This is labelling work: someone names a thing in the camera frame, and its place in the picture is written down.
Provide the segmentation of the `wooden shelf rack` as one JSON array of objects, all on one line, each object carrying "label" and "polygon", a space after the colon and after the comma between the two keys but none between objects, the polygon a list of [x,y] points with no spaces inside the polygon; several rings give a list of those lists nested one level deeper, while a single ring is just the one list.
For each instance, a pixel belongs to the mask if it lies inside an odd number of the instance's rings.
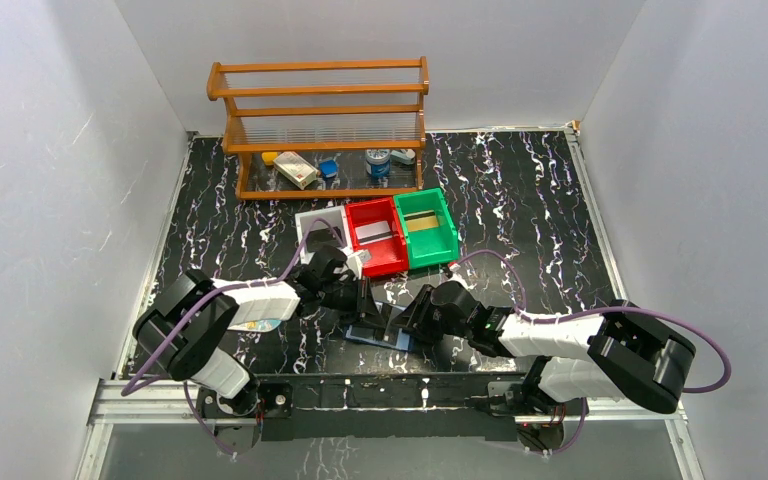
[{"label": "wooden shelf rack", "polygon": [[[210,68],[206,94],[223,103],[222,149],[239,160],[240,200],[367,198],[419,191],[426,147],[428,60],[339,60],[223,64]],[[410,149],[405,186],[260,187],[252,180],[266,152],[343,153]]]}]

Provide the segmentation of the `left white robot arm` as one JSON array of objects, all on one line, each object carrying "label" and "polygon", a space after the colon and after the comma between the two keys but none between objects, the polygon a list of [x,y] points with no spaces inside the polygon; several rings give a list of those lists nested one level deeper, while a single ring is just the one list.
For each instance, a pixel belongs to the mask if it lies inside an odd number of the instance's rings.
[{"label": "left white robot arm", "polygon": [[247,282],[191,269],[138,318],[132,336],[168,378],[199,385],[226,414],[250,416],[266,401],[255,374],[221,349],[226,332],[270,332],[320,308],[363,314],[375,305],[363,276],[370,258],[324,246],[277,278]]}]

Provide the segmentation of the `red plastic bin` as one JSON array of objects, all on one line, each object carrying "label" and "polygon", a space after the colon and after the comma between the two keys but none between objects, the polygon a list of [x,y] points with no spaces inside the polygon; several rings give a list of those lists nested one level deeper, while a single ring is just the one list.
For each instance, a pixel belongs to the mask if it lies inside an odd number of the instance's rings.
[{"label": "red plastic bin", "polygon": [[409,269],[406,239],[391,197],[352,202],[345,211],[353,248],[370,255],[364,276],[386,277]]}]

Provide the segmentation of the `blue toothbrush blister pack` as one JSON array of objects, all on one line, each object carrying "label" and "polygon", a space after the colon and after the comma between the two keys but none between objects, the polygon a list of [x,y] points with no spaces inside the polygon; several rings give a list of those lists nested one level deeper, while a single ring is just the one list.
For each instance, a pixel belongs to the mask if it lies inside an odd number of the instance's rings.
[{"label": "blue toothbrush blister pack", "polygon": [[259,321],[248,321],[233,324],[228,327],[231,331],[249,332],[249,333],[268,333],[283,324],[282,320],[268,319]]}]

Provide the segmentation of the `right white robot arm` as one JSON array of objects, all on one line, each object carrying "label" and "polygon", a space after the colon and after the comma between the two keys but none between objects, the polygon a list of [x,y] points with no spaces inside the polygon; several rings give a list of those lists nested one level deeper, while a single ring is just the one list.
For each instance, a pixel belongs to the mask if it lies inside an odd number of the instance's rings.
[{"label": "right white robot arm", "polygon": [[696,353],[688,339],[627,301],[565,320],[486,306],[457,281],[424,286],[388,323],[423,343],[450,335],[488,357],[531,358],[508,397],[537,414],[582,398],[627,399],[673,413]]}]

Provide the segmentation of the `white plastic bin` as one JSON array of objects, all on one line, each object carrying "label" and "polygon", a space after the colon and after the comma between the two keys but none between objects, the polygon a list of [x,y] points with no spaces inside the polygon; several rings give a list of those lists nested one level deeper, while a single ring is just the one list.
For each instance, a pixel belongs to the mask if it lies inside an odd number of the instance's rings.
[{"label": "white plastic bin", "polygon": [[300,262],[308,263],[315,252],[308,252],[305,247],[305,241],[311,230],[321,228],[338,227],[344,238],[344,247],[339,248],[344,254],[350,255],[353,247],[348,233],[348,219],[343,206],[335,206],[318,210],[300,212],[295,215],[295,224],[299,244],[302,246],[300,253]]}]

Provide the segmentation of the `green plastic bin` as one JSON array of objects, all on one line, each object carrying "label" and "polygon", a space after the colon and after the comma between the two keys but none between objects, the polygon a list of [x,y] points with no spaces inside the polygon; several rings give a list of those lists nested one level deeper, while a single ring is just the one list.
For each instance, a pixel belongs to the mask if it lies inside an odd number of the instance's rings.
[{"label": "green plastic bin", "polygon": [[393,200],[411,269],[459,258],[459,234],[440,188],[396,195]]}]

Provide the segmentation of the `navy blue card holder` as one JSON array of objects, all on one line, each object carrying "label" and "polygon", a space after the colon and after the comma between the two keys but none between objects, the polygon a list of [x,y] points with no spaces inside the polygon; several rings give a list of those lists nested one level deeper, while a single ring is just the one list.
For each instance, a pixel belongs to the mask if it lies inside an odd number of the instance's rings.
[{"label": "navy blue card holder", "polygon": [[397,316],[404,312],[403,306],[375,302],[379,310],[390,321],[386,329],[374,329],[368,326],[350,325],[346,328],[344,337],[347,340],[387,348],[391,350],[409,352],[413,348],[413,337],[394,324]]}]

